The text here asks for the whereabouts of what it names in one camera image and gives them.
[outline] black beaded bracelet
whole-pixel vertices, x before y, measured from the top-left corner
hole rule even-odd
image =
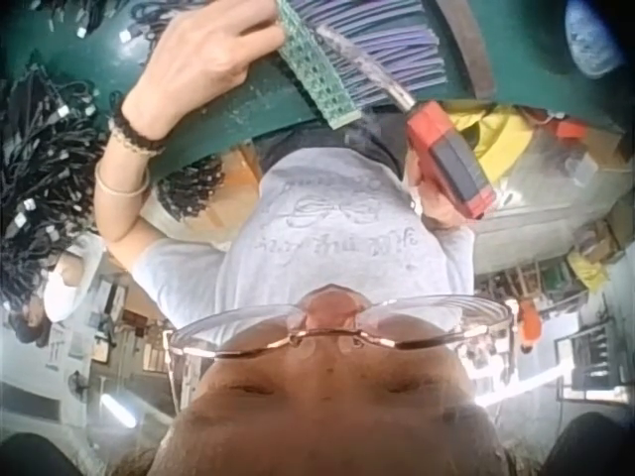
[[[139,134],[130,124],[130,121],[126,119],[123,111],[121,110],[121,103],[115,109],[114,114],[111,120],[111,129],[116,128],[118,132],[126,139],[127,142],[130,143],[134,148],[141,149],[146,151],[149,155],[158,155],[161,154],[166,148],[166,143],[168,142],[167,138],[161,139],[159,141],[152,141],[147,137]]]

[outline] silver bangle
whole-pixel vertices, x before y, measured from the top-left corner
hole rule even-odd
[[[99,173],[99,168],[100,167],[101,167],[101,161],[98,162],[97,166],[95,167],[95,181],[97,182],[97,185],[99,186],[99,188],[101,188],[103,191],[105,191],[109,195],[121,196],[123,198],[134,198],[135,196],[139,196],[144,191],[146,191],[146,189],[150,185],[150,174],[148,173],[148,169],[144,169],[143,170],[143,182],[142,182],[142,184],[141,184],[141,186],[139,188],[137,188],[136,190],[133,190],[133,191],[113,190],[108,185],[106,185],[103,182],[103,180],[101,179],[101,174]]]

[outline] eyeglasses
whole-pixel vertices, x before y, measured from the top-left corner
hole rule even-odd
[[[395,351],[424,350],[486,337],[508,329],[510,309],[483,297],[432,296],[371,305],[342,328],[306,329],[295,305],[247,307],[206,317],[174,333],[164,347],[177,412],[214,360],[253,359],[314,337],[338,339],[340,348],[364,345]]]

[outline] fluorescent light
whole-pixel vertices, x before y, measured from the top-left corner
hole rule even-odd
[[[137,419],[128,412],[119,402],[113,399],[108,394],[101,396],[101,402],[109,409],[113,415],[123,424],[126,428],[134,428],[137,426]]]
[[[504,389],[491,394],[479,395],[474,399],[477,405],[482,407],[489,407],[490,405],[498,404],[506,399],[517,397],[526,392],[530,392],[538,387],[549,384],[554,380],[562,377],[564,374],[573,370],[574,364],[572,360],[563,362],[562,364],[553,367],[542,374],[535,375],[530,379],[526,379],[515,384],[508,385]]]

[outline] leg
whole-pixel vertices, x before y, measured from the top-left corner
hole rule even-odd
[[[401,180],[408,153],[406,117],[399,112],[366,114],[336,131],[321,122],[310,122],[256,138],[254,146],[263,174],[298,149],[338,147],[383,164]]]

